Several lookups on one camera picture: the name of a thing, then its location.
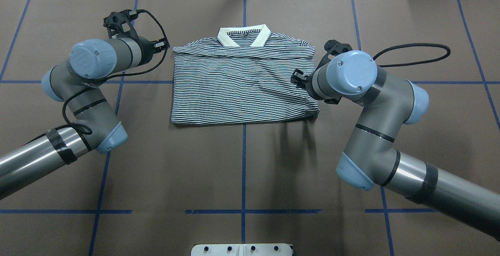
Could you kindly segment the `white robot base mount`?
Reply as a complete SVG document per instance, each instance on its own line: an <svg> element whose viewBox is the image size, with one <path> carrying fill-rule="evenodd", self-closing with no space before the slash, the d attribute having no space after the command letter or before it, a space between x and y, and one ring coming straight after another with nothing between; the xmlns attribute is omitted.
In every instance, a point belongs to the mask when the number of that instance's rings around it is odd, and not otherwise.
<svg viewBox="0 0 500 256"><path fill-rule="evenodd" d="M294 249L287 243L225 243L199 244L191 249L191 256L293 256Z"/></svg>

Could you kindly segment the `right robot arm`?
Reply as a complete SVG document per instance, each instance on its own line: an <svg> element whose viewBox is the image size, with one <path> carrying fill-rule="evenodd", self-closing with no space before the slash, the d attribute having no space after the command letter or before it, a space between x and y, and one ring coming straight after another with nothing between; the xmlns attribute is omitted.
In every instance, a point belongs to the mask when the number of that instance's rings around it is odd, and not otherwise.
<svg viewBox="0 0 500 256"><path fill-rule="evenodd" d="M291 83L314 99L338 104L345 98L363 107L336 167L343 181L366 191L386 187L499 239L497 193L393 146L400 128L426 113L425 89L386 72L359 50L340 53L308 75L296 69Z"/></svg>

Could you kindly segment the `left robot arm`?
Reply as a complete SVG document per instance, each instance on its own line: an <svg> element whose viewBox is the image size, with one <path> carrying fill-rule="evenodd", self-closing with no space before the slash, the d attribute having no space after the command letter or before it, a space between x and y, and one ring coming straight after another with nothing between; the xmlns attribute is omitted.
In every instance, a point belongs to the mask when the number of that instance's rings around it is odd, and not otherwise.
<svg viewBox="0 0 500 256"><path fill-rule="evenodd" d="M78 158L107 153L127 140L127 132L100 90L111 76L147 64L169 48L168 39L90 39L71 49L68 60L43 76L44 92L63 103L65 124L52 128L1 157L4 199Z"/></svg>

